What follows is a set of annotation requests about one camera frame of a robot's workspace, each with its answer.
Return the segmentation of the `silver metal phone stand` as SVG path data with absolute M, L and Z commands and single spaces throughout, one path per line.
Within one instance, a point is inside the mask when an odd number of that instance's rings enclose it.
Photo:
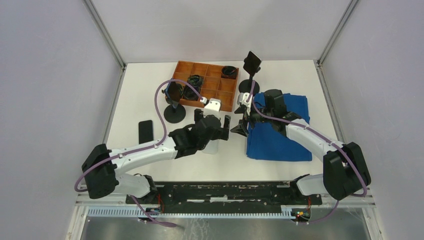
M 205 148 L 202 150 L 203 153 L 209 155 L 215 155 L 219 151 L 219 140 L 210 140 Z

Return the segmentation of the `blue cloth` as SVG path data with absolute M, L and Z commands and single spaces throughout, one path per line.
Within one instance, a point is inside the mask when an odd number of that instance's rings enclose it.
M 288 111 L 310 122 L 308 99 L 304 95 L 283 94 Z M 273 130 L 270 123 L 257 123 L 248 129 L 246 155 L 255 160 L 280 162 L 310 162 L 312 153 L 299 143 Z

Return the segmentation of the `black phone stand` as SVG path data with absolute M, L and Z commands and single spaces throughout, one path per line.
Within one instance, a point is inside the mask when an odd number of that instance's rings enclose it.
M 240 84 L 238 85 L 238 90 L 240 93 L 249 93 L 252 87 L 253 87 L 253 92 L 252 92 L 253 95 L 259 93 L 260 91 L 259 84 L 258 83 L 253 84 L 254 76 L 249 75 L 248 79 L 245 79 L 240 82 Z
M 186 109 L 180 104 L 180 102 L 178 104 L 168 104 L 168 106 L 163 111 L 163 115 L 165 120 L 168 123 L 171 123 L 171 124 L 180 123 L 186 117 Z

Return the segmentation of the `black phone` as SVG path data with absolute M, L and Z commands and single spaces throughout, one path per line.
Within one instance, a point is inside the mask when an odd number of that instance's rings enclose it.
M 180 102 L 182 91 L 181 84 L 174 81 L 170 82 L 164 91 L 166 102 L 170 105 L 177 105 Z
M 138 123 L 138 143 L 145 144 L 153 141 L 154 129 L 152 120 L 143 120 Z
M 262 60 L 254 54 L 252 51 L 249 51 L 247 57 L 243 60 L 244 65 L 243 69 L 250 75 L 254 76 L 261 69 Z

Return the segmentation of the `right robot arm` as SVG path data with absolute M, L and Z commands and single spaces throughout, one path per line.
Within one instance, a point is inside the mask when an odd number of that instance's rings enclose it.
M 296 186 L 288 191 L 293 203 L 302 204 L 313 194 L 327 194 L 337 201 L 367 195 L 371 177 L 358 144 L 333 140 L 312 128 L 300 115 L 288 111 L 281 90 L 267 90 L 263 97 L 264 103 L 258 104 L 249 92 L 238 95 L 235 114 L 243 116 L 231 132 L 247 137 L 248 127 L 270 124 L 275 132 L 300 144 L 322 162 L 321 174 L 295 179 Z

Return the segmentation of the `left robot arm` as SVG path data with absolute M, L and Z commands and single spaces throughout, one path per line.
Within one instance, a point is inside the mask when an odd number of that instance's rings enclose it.
M 179 159 L 204 151 L 213 141 L 228 140 L 231 117 L 220 121 L 214 115 L 195 110 L 195 121 L 171 131 L 164 140 L 129 148 L 108 149 L 102 143 L 93 148 L 81 166 L 85 191 L 91 199 L 112 193 L 132 195 L 145 204 L 157 198 L 157 188 L 149 175 L 131 175 L 130 170 L 152 163 Z

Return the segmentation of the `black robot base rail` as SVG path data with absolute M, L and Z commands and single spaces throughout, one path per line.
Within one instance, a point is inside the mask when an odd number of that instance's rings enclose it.
M 268 214 L 282 206 L 321 205 L 319 194 L 304 196 L 283 181 L 157 181 L 157 191 L 138 202 L 164 204 L 166 214 Z

